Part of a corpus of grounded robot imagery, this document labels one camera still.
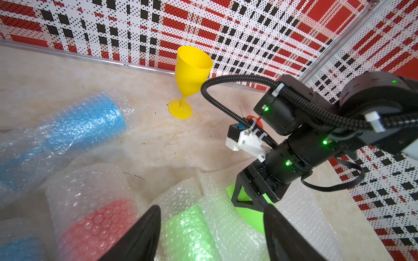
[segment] red bubble wrap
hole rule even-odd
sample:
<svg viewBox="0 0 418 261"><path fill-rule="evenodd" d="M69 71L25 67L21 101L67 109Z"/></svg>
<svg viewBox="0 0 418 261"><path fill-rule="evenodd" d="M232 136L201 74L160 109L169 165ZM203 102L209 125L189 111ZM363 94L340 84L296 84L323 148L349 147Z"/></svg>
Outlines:
<svg viewBox="0 0 418 261"><path fill-rule="evenodd" d="M131 199L120 199L88 214L60 237L61 256L71 261L98 260L132 227L137 211Z"/></svg>

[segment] wine glass base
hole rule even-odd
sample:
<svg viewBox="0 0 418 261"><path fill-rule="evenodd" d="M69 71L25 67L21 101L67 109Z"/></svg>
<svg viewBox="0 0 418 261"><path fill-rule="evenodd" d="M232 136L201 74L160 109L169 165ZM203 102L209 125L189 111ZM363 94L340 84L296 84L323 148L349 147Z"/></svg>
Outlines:
<svg viewBox="0 0 418 261"><path fill-rule="evenodd" d="M180 108L180 102L181 100L172 100L168 104L168 111L177 119L190 118L193 114L193 109L191 108L191 105L187 102L184 102L183 107Z"/></svg>

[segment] white cable clip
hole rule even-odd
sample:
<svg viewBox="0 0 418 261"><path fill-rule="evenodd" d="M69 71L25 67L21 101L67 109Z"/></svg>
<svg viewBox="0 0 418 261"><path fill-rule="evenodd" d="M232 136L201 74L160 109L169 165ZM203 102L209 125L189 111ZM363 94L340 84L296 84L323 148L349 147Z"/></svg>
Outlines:
<svg viewBox="0 0 418 261"><path fill-rule="evenodd" d="M279 95L280 91L283 89L284 86L284 83L279 84L279 86L277 86L277 88L271 93L271 95L277 97L277 95Z"/></svg>
<svg viewBox="0 0 418 261"><path fill-rule="evenodd" d="M258 141L259 141L259 142L262 142L262 141L263 141L263 138L264 138L265 136L267 136L267 133L266 133L266 132L263 132L263 133L260 135L260 137L258 137Z"/></svg>
<svg viewBox="0 0 418 261"><path fill-rule="evenodd" d="M251 125L251 127L250 127L250 131L252 131L252 129L254 129L254 127L255 127L255 125L256 125L256 123L257 123L257 120L252 120L252 125Z"/></svg>
<svg viewBox="0 0 418 261"><path fill-rule="evenodd" d="M367 122L370 122L375 132L384 132L386 130L380 122L380 115L377 111L366 113L364 118Z"/></svg>

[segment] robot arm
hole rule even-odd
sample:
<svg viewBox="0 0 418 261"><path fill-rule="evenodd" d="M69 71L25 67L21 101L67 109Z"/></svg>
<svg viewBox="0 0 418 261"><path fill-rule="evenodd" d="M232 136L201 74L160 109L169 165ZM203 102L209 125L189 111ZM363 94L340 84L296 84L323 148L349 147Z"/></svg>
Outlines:
<svg viewBox="0 0 418 261"><path fill-rule="evenodd" d="M254 111L278 134L290 135L277 144L264 130L242 119L217 102L206 91L214 84L229 81L258 82L271 87ZM356 160L356 150L373 145L391 154L405 152L417 158L418 82L386 72L369 72L351 80L341 91L341 99L330 104L318 93L289 75L273 82L259 76L221 76L207 80L201 92L212 104L238 121L229 127L226 145L257 157L237 175L232 203L236 207L263 211L268 205L263 194L275 203L290 183L301 177L308 187L320 191L347 189L360 183L361 167L340 163L361 171L353 181L329 188L303 179L324 161L347 154ZM271 146L268 151L262 142ZM251 201L238 201L241 189Z"/></svg>

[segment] blue bubble wrap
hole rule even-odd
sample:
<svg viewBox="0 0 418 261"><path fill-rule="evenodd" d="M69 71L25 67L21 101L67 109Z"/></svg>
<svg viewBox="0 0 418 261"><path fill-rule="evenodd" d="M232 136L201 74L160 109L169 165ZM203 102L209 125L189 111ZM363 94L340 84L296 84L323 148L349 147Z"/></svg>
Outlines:
<svg viewBox="0 0 418 261"><path fill-rule="evenodd" d="M0 246L0 260L2 261L41 261L45 260L42 243L39 238L27 238Z"/></svg>
<svg viewBox="0 0 418 261"><path fill-rule="evenodd" d="M73 105L36 129L0 136L0 208L72 158L124 133L132 113L125 99L108 91Z"/></svg>

